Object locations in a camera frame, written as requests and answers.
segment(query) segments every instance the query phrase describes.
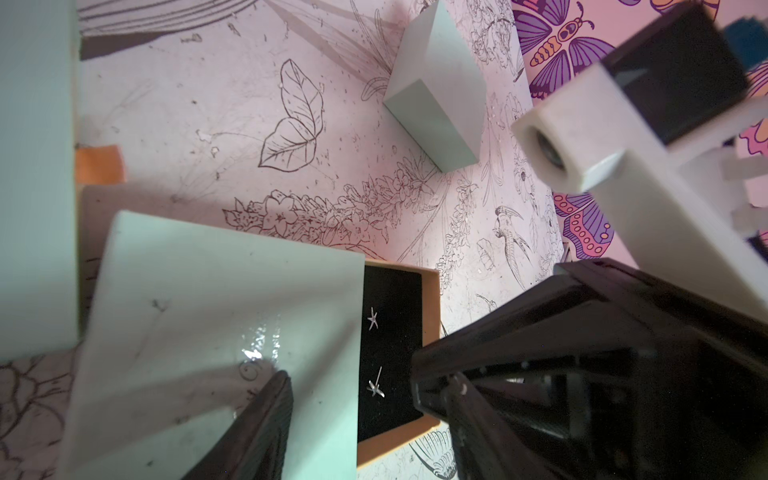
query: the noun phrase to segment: blue part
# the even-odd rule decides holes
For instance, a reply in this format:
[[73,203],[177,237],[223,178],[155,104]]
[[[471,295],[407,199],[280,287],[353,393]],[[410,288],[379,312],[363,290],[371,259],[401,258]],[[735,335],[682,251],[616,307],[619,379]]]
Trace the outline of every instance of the blue part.
[[740,18],[723,30],[730,50],[744,70],[751,70],[768,58],[768,31],[755,18]]

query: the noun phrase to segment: white plastic block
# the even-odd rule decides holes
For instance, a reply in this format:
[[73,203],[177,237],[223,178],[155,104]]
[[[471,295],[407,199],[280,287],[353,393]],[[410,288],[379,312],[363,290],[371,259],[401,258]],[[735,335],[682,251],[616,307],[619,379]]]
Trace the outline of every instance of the white plastic block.
[[723,162],[723,178],[725,180],[746,180],[762,175],[768,175],[768,158],[763,155],[733,158]]
[[768,214],[731,180],[763,166],[732,169],[720,147],[767,111],[768,97],[742,101],[665,146],[597,63],[512,132],[552,190],[592,193],[641,270],[768,323],[768,265],[743,239]]
[[442,0],[408,25],[384,105],[443,172],[478,163],[485,79]]

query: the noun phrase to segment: silver star earring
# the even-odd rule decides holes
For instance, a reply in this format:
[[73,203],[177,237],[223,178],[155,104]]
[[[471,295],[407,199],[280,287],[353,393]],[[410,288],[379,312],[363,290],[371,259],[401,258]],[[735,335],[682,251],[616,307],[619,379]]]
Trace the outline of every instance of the silver star earring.
[[369,392],[373,392],[372,396],[376,396],[376,393],[378,393],[379,395],[382,396],[382,398],[384,398],[384,392],[382,392],[381,389],[379,389],[379,377],[381,375],[382,375],[382,367],[379,367],[379,374],[376,376],[376,384],[374,385],[374,383],[369,380],[368,388],[366,388],[366,390],[368,390]]
[[371,307],[371,316],[368,317],[368,320],[371,322],[371,326],[368,327],[368,331],[370,332],[374,325],[376,325],[376,329],[379,329],[379,324],[376,322],[376,315],[379,315],[379,312],[374,313],[373,307]]

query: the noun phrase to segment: purple butterfly print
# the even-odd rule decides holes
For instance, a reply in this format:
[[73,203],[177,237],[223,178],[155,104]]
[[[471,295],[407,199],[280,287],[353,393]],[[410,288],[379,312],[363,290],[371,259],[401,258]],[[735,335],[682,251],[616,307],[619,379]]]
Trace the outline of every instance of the purple butterfly print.
[[573,242],[576,257],[579,260],[602,257],[614,239],[614,229],[592,195],[553,194],[552,198],[558,215],[565,218],[563,237]]
[[574,75],[603,58],[614,47],[610,43],[592,37],[577,37],[571,40],[568,53],[571,54]]
[[[650,0],[650,6],[664,15],[671,12],[678,4],[685,1],[686,0]],[[710,14],[713,20],[717,17],[717,10],[720,8],[720,0],[697,0],[697,3],[700,3],[705,7],[707,13]]]
[[552,33],[552,27],[539,17],[520,10],[514,10],[513,14],[515,15],[515,26],[518,29],[520,49],[523,55],[536,48]]
[[531,96],[543,100],[569,80],[571,80],[571,66],[563,50],[556,54],[533,79],[530,85]]
[[512,3],[530,8],[553,25],[565,22],[571,6],[571,0],[512,0]]
[[[560,4],[554,0],[539,0],[530,2],[529,0],[512,0],[513,3],[524,5],[535,12],[542,12],[542,2],[551,5],[558,12],[568,12],[565,8],[560,8]],[[560,88],[563,84],[571,80],[573,75],[578,74],[589,65],[603,58],[608,52],[614,49],[613,45],[592,37],[576,37],[578,30],[583,25],[590,25],[594,29],[594,23],[583,19],[584,7],[580,2],[576,5],[581,11],[581,15],[560,27],[556,35],[550,36],[552,26],[545,23],[539,17],[528,13],[515,10],[515,24],[518,29],[520,46],[523,54],[528,53],[539,45],[541,47],[531,59],[530,66],[534,67],[540,63],[548,63],[531,82],[531,96],[533,98],[544,99],[552,92]],[[559,23],[550,22],[553,25],[559,25],[564,22],[565,17],[556,18]],[[568,53],[564,44],[568,43]],[[573,74],[571,74],[571,63],[573,64]]]

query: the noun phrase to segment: line drawing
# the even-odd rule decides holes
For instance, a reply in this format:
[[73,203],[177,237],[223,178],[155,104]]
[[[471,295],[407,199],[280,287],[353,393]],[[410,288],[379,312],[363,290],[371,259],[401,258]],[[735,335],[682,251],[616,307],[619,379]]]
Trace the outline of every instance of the line drawing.
[[472,50],[475,57],[483,64],[497,61],[502,68],[513,68],[515,81],[525,69],[517,58],[510,57],[509,44],[514,34],[512,27],[515,19],[509,2],[499,2],[502,12],[496,12],[488,0],[467,0],[467,9],[472,17]]
[[445,235],[445,252],[438,259],[435,268],[440,272],[440,294],[445,292],[453,279],[454,270],[464,259],[463,247],[469,245],[469,218],[475,210],[475,198],[472,195],[477,185],[465,178],[458,179],[458,203],[453,208],[449,224],[450,232]]
[[[407,23],[384,21],[378,9],[373,18],[361,15],[354,0],[350,0],[350,10],[327,8],[319,2],[317,9],[329,15],[321,16],[315,8],[306,8],[309,2],[289,3],[284,0],[264,0],[275,13],[314,48],[330,61],[340,66],[349,75],[363,83],[360,99],[367,101],[375,94],[384,94],[397,48],[400,45],[403,27]],[[356,22],[363,40],[354,39],[349,33],[348,20]]]
[[539,215],[539,207],[536,202],[536,183],[534,174],[528,159],[525,158],[520,147],[515,145],[515,190],[523,200],[523,203],[531,202],[534,214]]
[[181,43],[203,43],[203,37],[200,36],[198,33],[193,33],[191,37],[189,38],[182,38]]
[[[174,0],[175,8],[169,10],[166,5],[169,1],[135,6],[136,2],[131,0],[90,0],[90,5],[78,8],[80,59],[85,61],[104,57],[147,44],[165,35],[179,34],[228,18],[237,18],[238,13],[251,8],[256,2],[257,0]],[[194,35],[192,41],[202,41],[199,34]]]
[[[550,276],[552,274],[552,268],[557,262],[567,261],[566,259],[568,258],[569,253],[569,249],[565,248],[566,245],[560,234],[558,217],[554,212],[554,203],[547,203],[542,220],[545,222],[546,232],[545,237],[541,239],[540,247],[544,249],[544,252],[538,259],[538,272],[535,277],[536,283],[539,283]],[[538,230],[534,228],[531,229],[531,235],[536,232],[538,232]]]
[[447,430],[430,432],[408,445],[435,477],[450,480],[456,476],[456,458]]
[[512,224],[513,217],[520,218],[521,220],[523,217],[515,209],[503,205],[496,208],[496,217],[496,226],[493,229],[493,233],[499,238],[504,237],[504,255],[507,257],[507,264],[510,270],[512,270],[515,280],[518,281],[523,290],[526,290],[530,285],[523,283],[518,263],[522,262],[524,258],[528,263],[531,263],[531,257],[528,255],[531,247],[515,230],[515,226]]
[[496,265],[493,263],[493,246],[491,241],[487,238],[481,238],[477,242],[477,247],[482,265],[487,271],[493,270],[493,267]]
[[227,23],[227,27],[230,29],[230,31],[231,31],[232,33],[234,33],[234,34],[235,34],[235,35],[237,35],[238,37],[242,37],[242,35],[240,34],[240,32],[237,30],[237,27],[235,27],[235,25],[234,25],[232,22],[228,22],[228,23]]
[[389,242],[389,231],[399,223],[405,209],[414,214],[431,210],[426,202],[434,195],[427,184],[437,172],[427,171],[423,152],[419,158],[403,157],[392,176],[371,178],[362,183],[362,193],[353,185],[336,202],[329,198],[273,190],[261,202],[247,204],[234,199],[235,208],[223,209],[227,225],[271,237],[328,247],[361,246],[377,240]]
[[485,133],[488,135],[488,160],[483,164],[480,181],[485,181],[485,194],[482,198],[483,207],[488,200],[496,203],[496,187],[504,185],[504,158],[502,156],[502,136],[497,134],[495,126],[505,130],[508,122],[502,116],[504,108],[499,107],[496,93],[491,94],[491,100],[485,106]]
[[485,298],[483,295],[480,295],[479,293],[476,293],[475,296],[478,296],[485,301],[485,304],[488,305],[488,313],[496,310],[496,302],[494,302],[493,300],[488,300],[487,298]]
[[89,258],[80,265],[80,305],[84,313],[91,312],[96,280],[98,279],[101,257]]
[[375,24],[375,34],[373,34],[366,25],[364,18],[357,11],[357,5],[354,0],[349,0],[349,4],[352,6],[352,11],[355,13],[355,19],[360,26],[360,30],[366,36],[368,45],[371,48],[371,53],[376,60],[376,65],[385,73],[379,77],[371,78],[366,82],[366,86],[363,87],[360,94],[360,100],[366,101],[370,99],[374,94],[381,92],[384,94],[387,86],[389,85],[389,77],[392,76],[392,69],[395,66],[396,53],[392,50],[387,42],[386,34],[384,33],[384,26],[382,23],[382,17],[377,8],[374,12],[373,21]]
[[425,11],[433,3],[435,3],[435,0],[414,0],[409,7],[411,18],[416,17],[421,12]]
[[416,234],[413,241],[406,247],[405,250],[400,254],[400,256],[397,258],[398,262],[402,262],[403,259],[406,258],[406,256],[414,249],[416,248],[416,253],[419,256],[419,264],[423,264],[422,262],[422,252],[423,252],[423,239],[424,235],[427,231],[427,228],[429,228],[429,225],[432,224],[432,222],[435,220],[435,218],[438,216],[438,214],[443,213],[443,207],[445,206],[445,199],[448,197],[448,192],[450,190],[451,181],[453,179],[453,174],[443,175],[439,177],[439,185],[435,187],[435,194],[432,196],[432,199],[435,198],[438,199],[436,204],[430,204],[427,207],[424,208],[424,210],[431,210],[432,213],[429,215],[429,218],[424,223],[422,228],[419,230],[419,232]]
[[528,225],[528,239],[531,241],[531,250],[536,251],[538,249],[538,228],[536,228],[536,216],[531,217],[531,222]]
[[[74,384],[77,347],[0,365],[0,472],[52,478]],[[34,452],[34,461],[27,452]]]
[[504,112],[507,125],[511,127],[513,123],[520,120],[520,117],[522,117],[525,113],[525,109],[520,104],[520,100],[517,98],[517,96],[509,93],[507,94],[507,99],[504,103]]
[[289,58],[280,69],[280,97],[288,117],[264,139],[259,167],[295,172],[315,160],[323,131],[323,95]]

